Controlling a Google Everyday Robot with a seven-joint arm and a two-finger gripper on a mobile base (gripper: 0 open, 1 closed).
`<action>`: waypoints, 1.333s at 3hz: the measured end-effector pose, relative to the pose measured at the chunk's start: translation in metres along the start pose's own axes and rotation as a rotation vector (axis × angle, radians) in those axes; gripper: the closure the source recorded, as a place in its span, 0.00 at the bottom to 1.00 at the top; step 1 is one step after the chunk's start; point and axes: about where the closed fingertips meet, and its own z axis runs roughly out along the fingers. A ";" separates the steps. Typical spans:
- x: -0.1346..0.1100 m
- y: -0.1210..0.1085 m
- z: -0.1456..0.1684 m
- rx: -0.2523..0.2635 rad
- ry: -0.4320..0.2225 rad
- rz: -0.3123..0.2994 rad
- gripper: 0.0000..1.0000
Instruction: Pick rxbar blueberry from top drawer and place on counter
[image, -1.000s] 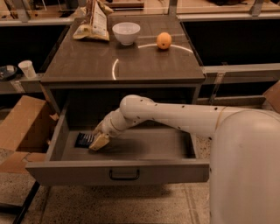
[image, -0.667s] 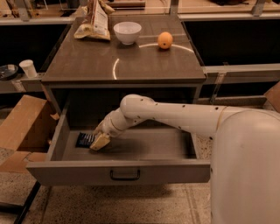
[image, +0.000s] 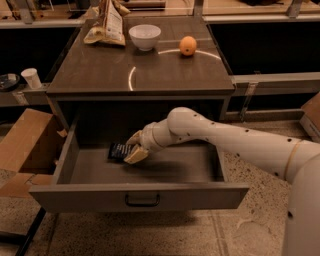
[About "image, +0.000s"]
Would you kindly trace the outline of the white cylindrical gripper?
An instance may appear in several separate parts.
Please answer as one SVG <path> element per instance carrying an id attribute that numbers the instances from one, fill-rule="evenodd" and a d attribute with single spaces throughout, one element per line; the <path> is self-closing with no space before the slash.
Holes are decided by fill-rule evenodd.
<path id="1" fill-rule="evenodd" d="M 126 142 L 127 145 L 135 146 L 124 158 L 124 161 L 128 164 L 135 164 L 144 160 L 149 152 L 155 153 L 170 145 L 178 144 L 180 136 L 174 133 L 177 127 L 176 121 L 164 119 L 160 122 L 150 123 L 142 131 L 135 132 Z"/>

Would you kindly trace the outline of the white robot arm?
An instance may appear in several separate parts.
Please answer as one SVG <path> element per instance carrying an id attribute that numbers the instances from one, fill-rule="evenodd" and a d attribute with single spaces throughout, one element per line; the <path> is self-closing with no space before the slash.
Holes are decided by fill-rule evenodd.
<path id="1" fill-rule="evenodd" d="M 146 125 L 127 143 L 129 164 L 167 146 L 203 140 L 291 185 L 283 256 L 320 256 L 320 144 L 211 121 L 185 107 Z"/>

